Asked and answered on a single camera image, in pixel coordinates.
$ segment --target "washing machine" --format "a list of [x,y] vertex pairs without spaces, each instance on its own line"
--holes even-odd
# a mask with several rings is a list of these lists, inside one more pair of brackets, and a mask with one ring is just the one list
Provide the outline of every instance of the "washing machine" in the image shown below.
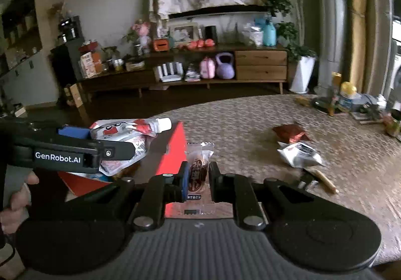
[[392,41],[390,47],[390,60],[383,96],[387,99],[390,91],[401,84],[401,21],[392,23]]
[[397,46],[394,53],[394,63],[391,71],[390,88],[394,89],[401,84],[401,46]]

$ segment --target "coffee maker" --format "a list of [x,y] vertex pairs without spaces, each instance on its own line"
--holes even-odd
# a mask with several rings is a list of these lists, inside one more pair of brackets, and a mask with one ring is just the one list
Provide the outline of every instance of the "coffee maker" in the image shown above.
[[67,41],[74,40],[82,37],[81,23],[79,22],[79,16],[73,16],[68,19],[64,19],[59,23],[59,45],[66,43]]

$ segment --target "snack package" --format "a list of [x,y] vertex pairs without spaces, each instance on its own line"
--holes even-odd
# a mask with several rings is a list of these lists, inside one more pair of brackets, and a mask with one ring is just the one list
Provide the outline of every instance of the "snack package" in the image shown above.
[[204,185],[209,167],[209,158],[215,149],[214,143],[188,143],[187,161],[189,163],[188,193],[198,192]]
[[294,168],[323,165],[322,157],[317,151],[302,142],[286,144],[279,142],[278,153],[281,158]]
[[214,217],[216,208],[212,201],[207,177],[209,158],[214,152],[214,144],[210,142],[188,143],[187,148],[189,163],[187,201],[170,203],[166,207],[165,216],[170,218]]
[[287,124],[273,127],[273,131],[277,134],[280,142],[284,143],[296,143],[298,141],[310,141],[310,138],[306,135],[298,124]]
[[122,169],[142,159],[149,149],[151,138],[171,128],[169,118],[137,120],[103,120],[91,126],[91,138],[96,140],[130,142],[135,147],[131,160],[102,161],[99,171],[106,176],[113,176]]

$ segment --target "pink bag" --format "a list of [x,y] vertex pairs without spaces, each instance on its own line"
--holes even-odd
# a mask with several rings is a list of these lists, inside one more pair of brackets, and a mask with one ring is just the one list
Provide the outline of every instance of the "pink bag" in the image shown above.
[[216,66],[213,59],[205,57],[200,63],[200,76],[202,78],[214,78]]

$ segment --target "human hand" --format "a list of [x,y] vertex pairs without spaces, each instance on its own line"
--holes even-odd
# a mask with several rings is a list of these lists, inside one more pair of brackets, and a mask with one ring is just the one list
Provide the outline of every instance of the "human hand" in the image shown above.
[[26,206],[31,203],[31,192],[27,184],[34,185],[37,183],[39,183],[39,178],[34,172],[31,172],[21,190],[11,196],[10,207],[0,212],[0,222],[4,233],[15,233],[20,224],[28,218]]

